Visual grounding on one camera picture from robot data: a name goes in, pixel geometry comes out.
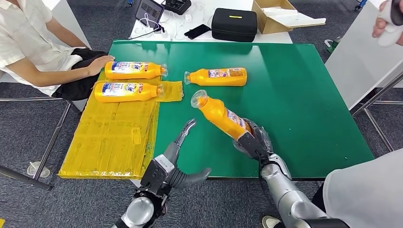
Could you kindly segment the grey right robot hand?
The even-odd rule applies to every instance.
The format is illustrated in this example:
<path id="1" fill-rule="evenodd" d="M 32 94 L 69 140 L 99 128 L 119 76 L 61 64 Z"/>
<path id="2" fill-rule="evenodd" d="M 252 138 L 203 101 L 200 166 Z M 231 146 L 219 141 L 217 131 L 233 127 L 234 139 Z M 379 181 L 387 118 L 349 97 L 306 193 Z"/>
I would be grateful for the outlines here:
<path id="1" fill-rule="evenodd" d="M 274 153 L 273 147 L 268 133 L 264 127 L 258 126 L 255 122 L 247 118 L 243 118 L 243 120 L 250 126 L 250 133 L 243 134 L 239 140 L 245 135 L 250 134 L 251 137 L 247 138 L 246 140 L 243 139 L 241 142 L 233 140 L 233 146 L 251 159 L 265 159 L 271 156 Z"/>

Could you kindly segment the person's right hand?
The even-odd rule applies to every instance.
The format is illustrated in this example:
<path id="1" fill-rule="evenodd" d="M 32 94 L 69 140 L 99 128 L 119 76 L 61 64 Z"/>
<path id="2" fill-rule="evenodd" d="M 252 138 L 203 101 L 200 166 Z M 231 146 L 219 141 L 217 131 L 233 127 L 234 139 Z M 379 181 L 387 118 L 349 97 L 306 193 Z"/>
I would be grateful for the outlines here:
<path id="1" fill-rule="evenodd" d="M 93 60 L 87 67 L 87 76 L 95 76 L 105 67 L 108 62 L 113 62 L 114 56 L 101 56 Z"/>

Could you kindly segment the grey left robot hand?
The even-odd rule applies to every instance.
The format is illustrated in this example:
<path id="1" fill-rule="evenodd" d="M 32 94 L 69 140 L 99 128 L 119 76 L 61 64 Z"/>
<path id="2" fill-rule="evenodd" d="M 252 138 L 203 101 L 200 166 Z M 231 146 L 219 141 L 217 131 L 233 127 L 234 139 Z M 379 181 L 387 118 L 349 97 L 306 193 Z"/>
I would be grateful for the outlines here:
<path id="1" fill-rule="evenodd" d="M 179 158 L 179 150 L 184 142 L 185 137 L 188 135 L 191 128 L 196 125 L 197 121 L 193 118 L 189 120 L 177 136 L 177 138 L 171 142 L 163 155 L 174 165 L 174 169 L 167 174 L 167 178 L 164 183 L 175 189 L 183 189 L 193 184 L 201 183 L 205 181 L 211 173 L 211 168 L 205 168 L 202 171 L 194 174 L 186 174 L 178 168 L 177 161 Z"/>

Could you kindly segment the person's hand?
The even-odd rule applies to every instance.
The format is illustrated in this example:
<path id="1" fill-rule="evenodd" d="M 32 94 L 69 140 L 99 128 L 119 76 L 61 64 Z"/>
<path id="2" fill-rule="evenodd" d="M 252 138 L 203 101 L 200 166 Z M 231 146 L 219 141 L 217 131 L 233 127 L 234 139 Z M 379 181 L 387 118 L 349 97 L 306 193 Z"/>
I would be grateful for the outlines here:
<path id="1" fill-rule="evenodd" d="M 383 3 L 380 4 L 379 6 L 379 13 L 380 15 L 383 13 L 385 7 L 388 4 L 388 0 L 384 1 Z M 385 27 L 387 25 L 387 21 L 382 18 L 382 17 L 378 17 L 375 21 L 375 24 L 373 26 L 373 32 L 372 32 L 372 37 L 373 38 L 378 38 L 380 37 L 380 35 L 383 33 L 383 31 L 385 30 Z"/>

